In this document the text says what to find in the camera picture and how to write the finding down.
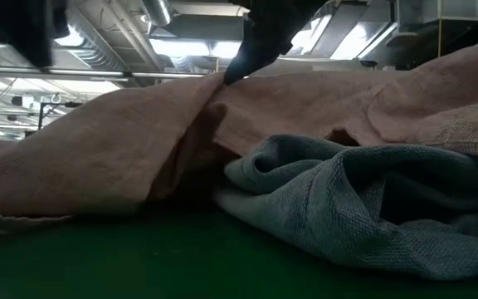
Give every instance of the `laundry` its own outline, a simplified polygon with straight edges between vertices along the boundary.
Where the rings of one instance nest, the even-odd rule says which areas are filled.
[[[275,135],[225,174],[224,210],[336,264],[478,275],[478,158]]]
[[[478,45],[408,72],[222,74],[102,95],[0,146],[0,216],[130,214],[274,134],[478,156]]]

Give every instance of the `pink cloth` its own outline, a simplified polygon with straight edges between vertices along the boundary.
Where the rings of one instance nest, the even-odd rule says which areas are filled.
[[[222,74],[103,95],[0,147],[0,215],[132,213],[269,135],[478,156],[478,45],[409,72]]]

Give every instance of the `gray towel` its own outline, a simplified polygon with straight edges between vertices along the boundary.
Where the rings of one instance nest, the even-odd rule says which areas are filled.
[[[217,203],[331,262],[434,280],[478,275],[478,159],[419,145],[275,135],[225,169]]]

